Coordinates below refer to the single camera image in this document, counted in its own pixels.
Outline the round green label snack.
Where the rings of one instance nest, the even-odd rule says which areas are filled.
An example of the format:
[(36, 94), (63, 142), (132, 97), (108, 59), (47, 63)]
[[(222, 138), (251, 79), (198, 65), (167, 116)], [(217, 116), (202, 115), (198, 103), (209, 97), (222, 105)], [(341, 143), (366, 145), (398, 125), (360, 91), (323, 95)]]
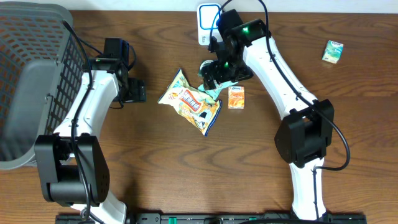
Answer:
[(198, 71), (198, 76), (200, 78), (203, 78), (205, 76), (205, 73), (208, 72), (211, 69), (211, 65), (214, 62), (214, 60), (204, 60), (202, 61), (199, 71)]

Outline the orange tissue pack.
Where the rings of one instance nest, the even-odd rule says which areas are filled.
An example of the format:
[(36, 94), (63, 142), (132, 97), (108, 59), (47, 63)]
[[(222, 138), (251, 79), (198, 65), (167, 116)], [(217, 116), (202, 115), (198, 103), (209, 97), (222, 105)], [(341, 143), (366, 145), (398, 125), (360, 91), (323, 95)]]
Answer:
[(243, 86), (230, 86), (228, 88), (228, 108), (243, 109), (245, 103), (245, 89)]

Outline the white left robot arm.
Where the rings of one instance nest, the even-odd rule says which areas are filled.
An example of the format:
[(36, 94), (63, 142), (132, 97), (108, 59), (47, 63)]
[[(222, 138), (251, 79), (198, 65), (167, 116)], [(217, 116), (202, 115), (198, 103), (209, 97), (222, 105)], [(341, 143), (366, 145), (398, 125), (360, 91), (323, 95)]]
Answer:
[(57, 223), (134, 223), (127, 205), (110, 191), (110, 172), (98, 137), (111, 103), (146, 101), (143, 80), (129, 77), (122, 60), (92, 58), (67, 116), (34, 144), (44, 199), (79, 211)]

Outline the green tissue pack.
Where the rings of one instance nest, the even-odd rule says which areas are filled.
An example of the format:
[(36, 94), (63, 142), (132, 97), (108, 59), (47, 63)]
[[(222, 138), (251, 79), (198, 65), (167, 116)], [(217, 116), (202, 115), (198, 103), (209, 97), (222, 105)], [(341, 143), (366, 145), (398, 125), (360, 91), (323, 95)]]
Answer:
[(330, 63), (337, 63), (341, 58), (343, 49), (344, 49), (343, 44), (329, 40), (326, 44), (322, 60)]

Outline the teal snack pouch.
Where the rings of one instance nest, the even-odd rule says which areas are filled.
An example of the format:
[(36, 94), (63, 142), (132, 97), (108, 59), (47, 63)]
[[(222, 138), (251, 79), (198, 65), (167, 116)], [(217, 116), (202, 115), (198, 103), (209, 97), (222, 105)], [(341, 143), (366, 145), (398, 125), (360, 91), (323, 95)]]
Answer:
[(231, 81), (224, 82), (221, 84), (216, 84), (216, 88), (213, 90), (206, 90), (204, 84), (201, 84), (198, 87), (198, 90), (206, 93), (207, 95), (211, 96), (214, 100), (216, 100), (218, 98), (218, 95), (221, 93), (223, 89), (233, 86), (235, 84), (237, 84), (237, 82), (231, 82)]

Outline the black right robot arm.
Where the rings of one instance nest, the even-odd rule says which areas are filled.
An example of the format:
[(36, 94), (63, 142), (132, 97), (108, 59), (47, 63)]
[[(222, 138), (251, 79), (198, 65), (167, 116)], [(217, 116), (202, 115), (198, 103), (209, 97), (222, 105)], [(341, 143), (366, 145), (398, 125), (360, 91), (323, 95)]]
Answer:
[(281, 119), (274, 142), (292, 174), (293, 214), (321, 220), (326, 208), (320, 168), (331, 144), (333, 105), (319, 101), (300, 83), (262, 20), (219, 19), (216, 27), (221, 37), (211, 37), (208, 48), (217, 59), (201, 69), (205, 88), (258, 77)]

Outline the yellow snack bag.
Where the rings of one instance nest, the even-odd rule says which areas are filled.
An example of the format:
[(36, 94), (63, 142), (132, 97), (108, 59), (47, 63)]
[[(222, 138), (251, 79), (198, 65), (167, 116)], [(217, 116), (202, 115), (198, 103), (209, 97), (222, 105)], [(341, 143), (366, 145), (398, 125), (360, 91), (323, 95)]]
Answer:
[(158, 104), (172, 106), (204, 136), (215, 124), (222, 107), (221, 100), (215, 101), (210, 95), (190, 86), (182, 69), (178, 69)]

